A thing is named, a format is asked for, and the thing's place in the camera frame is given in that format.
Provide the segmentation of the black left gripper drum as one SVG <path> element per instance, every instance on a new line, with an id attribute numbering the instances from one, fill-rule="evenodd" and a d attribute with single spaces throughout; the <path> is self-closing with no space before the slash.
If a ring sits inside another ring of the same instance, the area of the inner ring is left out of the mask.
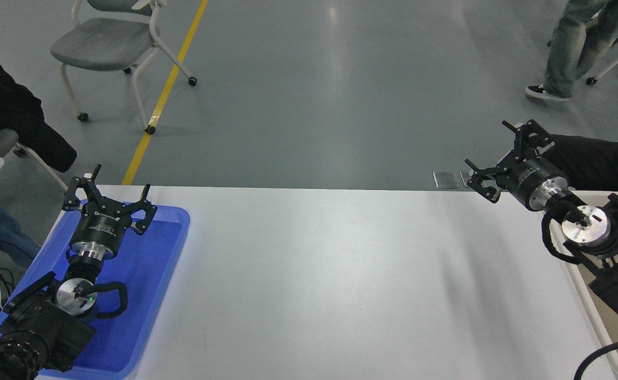
<path id="1" fill-rule="evenodd" d="M 71 248 L 85 243 L 98 243 L 108 249 L 118 249 L 130 226 L 130 216 L 122 213 L 125 204 L 105 199 L 100 205 L 89 201 L 82 207 L 82 216 L 71 238 Z"/>

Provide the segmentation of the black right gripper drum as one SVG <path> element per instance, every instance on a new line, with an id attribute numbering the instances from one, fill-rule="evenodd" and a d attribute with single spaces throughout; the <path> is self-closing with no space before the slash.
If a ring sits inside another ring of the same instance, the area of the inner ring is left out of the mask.
<path id="1" fill-rule="evenodd" d="M 505 188 L 526 209 L 543 210 L 563 192 L 563 174 L 543 158 L 529 159 L 511 169 Z"/>

